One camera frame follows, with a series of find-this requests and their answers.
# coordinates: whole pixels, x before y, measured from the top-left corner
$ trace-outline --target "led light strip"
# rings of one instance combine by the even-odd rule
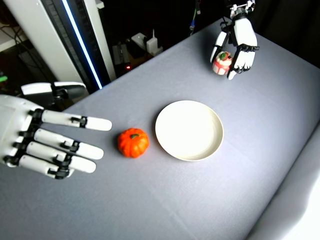
[[[69,4],[68,4],[67,0],[62,0],[62,3],[63,3],[63,6],[64,6],[64,9],[66,10],[66,14],[68,15],[68,17],[69,17],[69,19],[70,19],[70,22],[71,22],[71,24],[72,24],[73,30],[74,30],[74,32],[75,32],[75,35],[76,35],[76,37],[77,37],[78,40],[79,40],[79,43],[80,43],[80,45],[81,45],[81,48],[82,48],[83,53],[84,53],[84,55],[85,55],[85,58],[86,58],[86,60],[87,60],[88,63],[89,63],[89,66],[90,66],[90,68],[91,68],[91,71],[92,71],[92,73],[93,73],[93,76],[94,76],[94,78],[95,78],[95,81],[96,81],[96,83],[98,84],[99,89],[102,89],[102,85],[101,85],[100,80],[99,80],[99,78],[98,78],[98,75],[97,75],[97,73],[96,73],[95,67],[94,67],[94,65],[92,64],[92,61],[91,61],[90,56],[89,56],[89,54],[88,54],[88,51],[87,51],[87,49],[86,49],[85,43],[84,43],[84,41],[83,41],[83,39],[82,39],[82,37],[81,37],[81,35],[80,35],[80,32],[79,32],[79,29],[78,29],[78,27],[77,27],[76,21],[75,21],[75,19],[74,19],[74,16],[73,16],[72,13],[71,13]]]

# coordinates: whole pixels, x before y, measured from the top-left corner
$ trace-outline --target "orange pumpkin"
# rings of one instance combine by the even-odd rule
[[[148,135],[138,128],[125,130],[118,137],[118,148],[120,152],[129,158],[137,158],[144,154],[148,146]]]

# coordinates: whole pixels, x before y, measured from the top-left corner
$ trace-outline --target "white plate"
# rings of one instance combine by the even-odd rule
[[[214,154],[224,138],[218,115],[197,101],[176,101],[166,106],[155,123],[160,145],[173,157],[199,161]]]

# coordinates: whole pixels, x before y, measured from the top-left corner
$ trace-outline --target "robotic hand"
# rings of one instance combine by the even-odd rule
[[[234,4],[230,8],[232,23],[222,29],[215,42],[210,62],[213,63],[213,71],[220,75],[224,75],[226,72],[225,70],[220,71],[220,65],[225,67],[223,66],[225,64],[222,63],[225,59],[221,58],[220,54],[228,38],[229,42],[236,46],[235,55],[230,66],[228,66],[227,78],[229,80],[232,80],[237,73],[240,74],[251,68],[255,58],[255,51],[259,49],[256,34],[247,18],[248,13],[252,12],[254,8],[255,0],[247,1],[243,5]]]
[[[74,170],[92,173],[103,157],[99,147],[40,128],[42,123],[109,131],[109,120],[45,110],[26,99],[0,95],[0,163],[21,166],[54,179]]]

